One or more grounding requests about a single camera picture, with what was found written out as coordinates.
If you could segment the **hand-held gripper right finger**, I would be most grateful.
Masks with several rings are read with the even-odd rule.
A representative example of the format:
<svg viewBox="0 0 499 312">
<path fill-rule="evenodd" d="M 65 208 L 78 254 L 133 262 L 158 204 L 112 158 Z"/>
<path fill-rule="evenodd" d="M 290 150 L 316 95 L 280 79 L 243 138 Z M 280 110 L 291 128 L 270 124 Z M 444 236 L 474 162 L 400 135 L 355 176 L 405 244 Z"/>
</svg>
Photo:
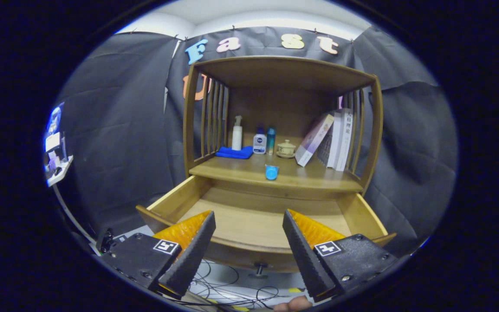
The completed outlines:
<svg viewBox="0 0 499 312">
<path fill-rule="evenodd" d="M 308 294 L 317 302 L 364 289 L 398 262 L 365 235 L 344 236 L 291 209 L 282 227 Z"/>
</svg>

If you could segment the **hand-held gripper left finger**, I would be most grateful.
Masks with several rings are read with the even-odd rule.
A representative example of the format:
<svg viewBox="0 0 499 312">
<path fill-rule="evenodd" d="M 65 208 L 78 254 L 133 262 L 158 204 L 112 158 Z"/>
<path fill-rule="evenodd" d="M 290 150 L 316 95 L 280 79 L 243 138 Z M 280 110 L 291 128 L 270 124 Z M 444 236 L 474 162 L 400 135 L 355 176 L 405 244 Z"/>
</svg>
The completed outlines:
<svg viewBox="0 0 499 312">
<path fill-rule="evenodd" d="M 204 211 L 153 236 L 131 235 L 101 258 L 140 286 L 180 299 L 186 294 L 215 229 L 214 212 Z"/>
</svg>

